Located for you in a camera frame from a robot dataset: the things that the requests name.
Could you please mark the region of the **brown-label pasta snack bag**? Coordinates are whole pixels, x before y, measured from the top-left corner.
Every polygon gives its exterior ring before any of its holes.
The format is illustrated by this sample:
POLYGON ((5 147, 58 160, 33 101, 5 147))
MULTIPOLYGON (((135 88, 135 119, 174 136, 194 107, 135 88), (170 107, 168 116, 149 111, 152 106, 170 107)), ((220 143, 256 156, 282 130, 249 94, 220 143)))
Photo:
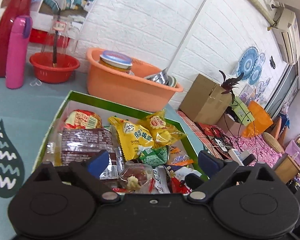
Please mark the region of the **brown-label pasta snack bag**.
POLYGON ((114 136, 106 128, 67 129, 54 132, 47 143, 44 161, 55 166, 66 166, 74 160, 89 160, 99 156, 102 150, 109 153, 108 164, 100 179, 117 179, 123 169, 123 160, 114 136))

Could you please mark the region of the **red snack packet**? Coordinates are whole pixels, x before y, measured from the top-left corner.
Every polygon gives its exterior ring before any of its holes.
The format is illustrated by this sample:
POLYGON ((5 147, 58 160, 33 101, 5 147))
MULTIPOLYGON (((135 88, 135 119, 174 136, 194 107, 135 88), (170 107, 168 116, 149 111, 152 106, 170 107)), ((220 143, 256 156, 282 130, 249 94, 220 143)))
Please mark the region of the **red snack packet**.
POLYGON ((98 114, 82 109, 72 111, 64 123, 69 129, 102 128, 102 120, 98 114))

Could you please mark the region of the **red top snack bag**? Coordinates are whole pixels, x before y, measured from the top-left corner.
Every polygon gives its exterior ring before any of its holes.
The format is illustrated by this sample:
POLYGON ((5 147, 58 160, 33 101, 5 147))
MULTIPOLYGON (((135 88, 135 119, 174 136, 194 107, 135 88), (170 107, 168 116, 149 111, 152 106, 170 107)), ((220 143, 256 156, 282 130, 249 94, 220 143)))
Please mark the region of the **red top snack bag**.
POLYGON ((189 194, 191 189, 186 185, 185 176, 175 173, 167 173, 170 178, 170 186, 172 193, 189 194))

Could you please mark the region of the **brown orange snack bag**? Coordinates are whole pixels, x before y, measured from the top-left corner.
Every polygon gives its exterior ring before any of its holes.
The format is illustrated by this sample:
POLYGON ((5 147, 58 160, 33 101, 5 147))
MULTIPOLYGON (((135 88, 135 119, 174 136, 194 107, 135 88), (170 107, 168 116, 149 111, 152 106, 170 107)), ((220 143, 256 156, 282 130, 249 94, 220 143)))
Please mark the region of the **brown orange snack bag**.
POLYGON ((177 146, 170 146, 167 165, 187 166, 193 163, 194 160, 184 150, 181 150, 177 146))

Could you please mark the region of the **red dates clear bag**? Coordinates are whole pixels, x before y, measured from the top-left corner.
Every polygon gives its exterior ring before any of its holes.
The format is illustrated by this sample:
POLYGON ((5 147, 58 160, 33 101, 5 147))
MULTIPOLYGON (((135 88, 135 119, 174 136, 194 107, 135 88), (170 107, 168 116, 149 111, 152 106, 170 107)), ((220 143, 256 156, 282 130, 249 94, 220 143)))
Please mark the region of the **red dates clear bag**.
POLYGON ((149 194, 154 188, 153 168, 147 164, 128 161, 119 174, 119 183, 129 192, 149 194))

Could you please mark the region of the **yellow egg-yolk snack bag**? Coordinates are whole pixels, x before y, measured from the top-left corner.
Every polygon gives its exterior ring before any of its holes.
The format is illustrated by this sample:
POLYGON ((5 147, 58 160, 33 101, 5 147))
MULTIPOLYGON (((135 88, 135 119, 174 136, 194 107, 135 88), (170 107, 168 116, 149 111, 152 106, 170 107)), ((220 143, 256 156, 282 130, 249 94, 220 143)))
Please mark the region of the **yellow egg-yolk snack bag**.
POLYGON ((116 130, 126 161, 136 159, 142 151, 154 147, 153 137, 143 126, 115 116, 109 117, 108 121, 116 130))

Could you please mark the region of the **white blue snack bag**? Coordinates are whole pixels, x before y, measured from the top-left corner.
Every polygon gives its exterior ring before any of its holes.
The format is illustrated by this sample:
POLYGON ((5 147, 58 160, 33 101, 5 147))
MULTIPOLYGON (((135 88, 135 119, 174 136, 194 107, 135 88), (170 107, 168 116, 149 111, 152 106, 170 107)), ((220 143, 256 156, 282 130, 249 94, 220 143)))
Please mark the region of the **white blue snack bag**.
POLYGON ((154 189, 152 192, 189 194, 191 189, 185 183, 185 177, 192 173, 199 177, 202 175, 199 171, 186 166, 160 165, 153 170, 154 189))

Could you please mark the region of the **light green small box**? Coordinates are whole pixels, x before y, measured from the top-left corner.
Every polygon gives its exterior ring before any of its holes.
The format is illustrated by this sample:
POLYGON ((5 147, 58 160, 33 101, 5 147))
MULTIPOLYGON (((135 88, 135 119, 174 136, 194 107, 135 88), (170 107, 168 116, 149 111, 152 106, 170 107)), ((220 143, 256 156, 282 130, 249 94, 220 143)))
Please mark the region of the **light green small box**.
POLYGON ((249 111, 245 103, 239 97, 235 97, 234 102, 230 105, 230 107, 237 115, 240 124, 248 126, 255 120, 251 111, 249 111))

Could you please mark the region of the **green small snack packet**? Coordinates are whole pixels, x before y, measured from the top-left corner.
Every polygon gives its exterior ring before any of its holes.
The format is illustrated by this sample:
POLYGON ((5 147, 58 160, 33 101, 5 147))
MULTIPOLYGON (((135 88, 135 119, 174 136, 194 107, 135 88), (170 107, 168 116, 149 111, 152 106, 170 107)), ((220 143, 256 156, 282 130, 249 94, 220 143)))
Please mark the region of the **green small snack packet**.
POLYGON ((140 153, 139 159, 142 163, 150 165, 153 168, 164 165, 168 161, 168 148, 148 148, 140 153))

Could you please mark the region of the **orange plastic bag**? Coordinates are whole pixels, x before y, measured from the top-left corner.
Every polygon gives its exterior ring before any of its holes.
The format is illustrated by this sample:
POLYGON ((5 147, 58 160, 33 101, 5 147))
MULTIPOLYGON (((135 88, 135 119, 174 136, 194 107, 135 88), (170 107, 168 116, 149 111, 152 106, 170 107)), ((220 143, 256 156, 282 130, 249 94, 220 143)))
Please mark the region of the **orange plastic bag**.
POLYGON ((269 128, 273 121, 270 115, 258 103, 252 101, 248 106, 249 111, 254 117, 254 121, 249 123, 242 133, 244 138, 252 138, 261 135, 267 128, 269 128))

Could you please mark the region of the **green cardboard box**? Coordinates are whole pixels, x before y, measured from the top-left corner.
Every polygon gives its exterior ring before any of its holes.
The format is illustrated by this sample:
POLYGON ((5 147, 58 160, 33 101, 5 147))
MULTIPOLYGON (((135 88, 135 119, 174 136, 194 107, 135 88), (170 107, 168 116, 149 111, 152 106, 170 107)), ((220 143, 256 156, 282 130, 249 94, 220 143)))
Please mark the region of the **green cardboard box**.
POLYGON ((87 110, 95 113, 107 126, 112 135, 113 152, 116 155, 115 170, 123 171, 129 160, 139 160, 154 169, 166 165, 172 157, 171 147, 182 143, 183 149, 192 159, 194 173, 200 174, 204 180, 207 175, 198 165, 198 153, 195 149, 193 134, 185 130, 185 126, 177 120, 170 120, 162 111, 150 114, 128 106, 120 105, 87 94, 70 91, 60 106, 52 122, 57 131, 65 133, 65 121, 75 110, 87 110))

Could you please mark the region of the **brown cardboard box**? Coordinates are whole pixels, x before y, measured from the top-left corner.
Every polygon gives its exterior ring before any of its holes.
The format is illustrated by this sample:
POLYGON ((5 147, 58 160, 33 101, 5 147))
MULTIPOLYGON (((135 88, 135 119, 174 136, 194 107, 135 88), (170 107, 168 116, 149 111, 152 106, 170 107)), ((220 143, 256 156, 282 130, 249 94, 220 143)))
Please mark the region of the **brown cardboard box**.
POLYGON ((179 109, 193 122, 215 125, 231 103, 231 93, 198 74, 179 109))

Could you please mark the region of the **dark purple plant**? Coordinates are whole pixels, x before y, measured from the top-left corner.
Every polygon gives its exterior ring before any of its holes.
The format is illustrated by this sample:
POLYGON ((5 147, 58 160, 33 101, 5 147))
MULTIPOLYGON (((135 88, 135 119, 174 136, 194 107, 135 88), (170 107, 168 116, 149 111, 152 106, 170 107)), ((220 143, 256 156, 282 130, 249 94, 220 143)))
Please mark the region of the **dark purple plant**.
POLYGON ((233 89, 236 87, 236 85, 243 79, 244 73, 241 72, 241 74, 238 77, 232 77, 226 79, 226 75, 223 71, 219 70, 219 72, 222 74, 223 77, 223 83, 221 84, 221 87, 224 89, 222 94, 231 94, 231 102, 234 103, 235 100, 235 94, 233 92, 233 89))

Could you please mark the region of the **orange plastic tub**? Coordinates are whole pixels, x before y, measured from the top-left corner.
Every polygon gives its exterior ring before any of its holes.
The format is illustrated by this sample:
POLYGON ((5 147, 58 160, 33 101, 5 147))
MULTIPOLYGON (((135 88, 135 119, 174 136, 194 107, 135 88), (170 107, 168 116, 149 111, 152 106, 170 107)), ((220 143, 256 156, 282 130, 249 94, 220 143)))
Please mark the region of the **orange plastic tub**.
POLYGON ((92 96, 148 112, 163 109, 175 93, 184 89, 161 85, 144 77, 157 74, 161 69, 136 58, 132 59, 132 75, 114 70, 99 63, 102 48, 89 48, 86 57, 90 63, 87 90, 92 96))

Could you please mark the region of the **steel bowl in tub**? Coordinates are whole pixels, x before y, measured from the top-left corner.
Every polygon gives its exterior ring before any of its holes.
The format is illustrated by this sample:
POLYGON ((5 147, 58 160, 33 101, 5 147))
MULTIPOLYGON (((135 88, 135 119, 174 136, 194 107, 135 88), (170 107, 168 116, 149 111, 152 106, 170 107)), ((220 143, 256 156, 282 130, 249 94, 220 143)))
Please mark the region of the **steel bowl in tub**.
POLYGON ((145 79, 161 85, 175 87, 177 85, 177 80, 175 77, 168 75, 168 70, 169 68, 165 68, 159 73, 146 76, 145 79))

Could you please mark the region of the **blue paper fan decorations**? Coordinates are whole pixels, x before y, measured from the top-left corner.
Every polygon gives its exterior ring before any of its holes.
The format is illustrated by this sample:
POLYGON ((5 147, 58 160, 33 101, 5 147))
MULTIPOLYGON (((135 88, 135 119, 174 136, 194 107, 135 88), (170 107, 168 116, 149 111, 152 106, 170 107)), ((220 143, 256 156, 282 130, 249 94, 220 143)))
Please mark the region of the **blue paper fan decorations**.
POLYGON ((239 59, 232 74, 237 76, 243 74, 242 80, 254 86, 261 77, 265 61, 265 53, 259 53, 256 47, 249 47, 239 59))

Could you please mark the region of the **lidded jar in tub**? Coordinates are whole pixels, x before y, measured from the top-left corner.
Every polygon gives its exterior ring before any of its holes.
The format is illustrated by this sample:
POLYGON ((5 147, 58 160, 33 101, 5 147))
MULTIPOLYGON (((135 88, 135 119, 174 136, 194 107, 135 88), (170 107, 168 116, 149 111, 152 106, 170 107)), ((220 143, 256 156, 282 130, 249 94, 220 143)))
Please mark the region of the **lidded jar in tub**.
POLYGON ((100 54, 99 63, 124 73, 129 73, 133 65, 132 59, 127 55, 110 50, 105 50, 100 54))

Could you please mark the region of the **red plastic basin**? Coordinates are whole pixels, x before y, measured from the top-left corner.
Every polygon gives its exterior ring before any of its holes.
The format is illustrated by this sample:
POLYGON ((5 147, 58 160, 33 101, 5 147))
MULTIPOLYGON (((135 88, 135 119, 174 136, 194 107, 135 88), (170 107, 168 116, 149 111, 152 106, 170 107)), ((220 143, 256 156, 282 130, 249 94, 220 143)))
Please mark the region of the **red plastic basin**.
POLYGON ((53 63, 52 60, 51 52, 35 53, 30 56, 29 61, 38 80, 51 84, 64 83, 80 66, 78 59, 66 54, 57 53, 57 62, 53 63))

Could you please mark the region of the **clear glass pitcher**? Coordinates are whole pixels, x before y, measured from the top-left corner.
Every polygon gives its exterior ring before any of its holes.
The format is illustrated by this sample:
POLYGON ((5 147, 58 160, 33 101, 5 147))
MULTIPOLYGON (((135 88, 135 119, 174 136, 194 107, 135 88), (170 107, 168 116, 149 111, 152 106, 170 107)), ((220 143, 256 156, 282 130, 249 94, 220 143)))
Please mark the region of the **clear glass pitcher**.
POLYGON ((54 65, 57 64, 59 57, 70 55, 76 50, 80 30, 73 25, 73 20, 72 16, 53 16, 41 52, 50 55, 54 65))

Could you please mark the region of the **pink water bottle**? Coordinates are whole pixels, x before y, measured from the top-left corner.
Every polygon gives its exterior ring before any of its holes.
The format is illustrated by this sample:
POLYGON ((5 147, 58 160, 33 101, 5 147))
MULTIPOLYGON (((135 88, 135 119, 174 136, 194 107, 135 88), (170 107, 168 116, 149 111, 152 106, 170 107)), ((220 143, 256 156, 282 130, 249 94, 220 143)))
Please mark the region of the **pink water bottle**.
POLYGON ((18 89, 24 83, 27 46, 32 30, 32 18, 19 16, 12 25, 6 62, 6 87, 18 89))

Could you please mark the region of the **red thermos jug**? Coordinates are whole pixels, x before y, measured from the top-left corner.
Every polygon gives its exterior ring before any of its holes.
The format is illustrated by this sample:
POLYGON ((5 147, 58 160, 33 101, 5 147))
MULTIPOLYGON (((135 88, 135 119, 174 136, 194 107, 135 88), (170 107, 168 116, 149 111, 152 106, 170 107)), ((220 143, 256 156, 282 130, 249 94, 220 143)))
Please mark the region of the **red thermos jug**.
POLYGON ((30 15, 32 0, 10 0, 0 20, 0 77, 6 75, 7 51, 14 20, 30 15))

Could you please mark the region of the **wall air conditioner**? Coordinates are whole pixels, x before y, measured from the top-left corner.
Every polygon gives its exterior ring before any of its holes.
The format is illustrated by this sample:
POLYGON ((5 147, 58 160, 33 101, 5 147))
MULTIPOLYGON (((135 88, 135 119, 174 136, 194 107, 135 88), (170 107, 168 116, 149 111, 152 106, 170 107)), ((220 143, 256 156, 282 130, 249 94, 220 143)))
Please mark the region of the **wall air conditioner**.
POLYGON ((272 28, 276 37, 283 61, 294 65, 300 57, 300 35, 295 12, 278 7, 272 28))

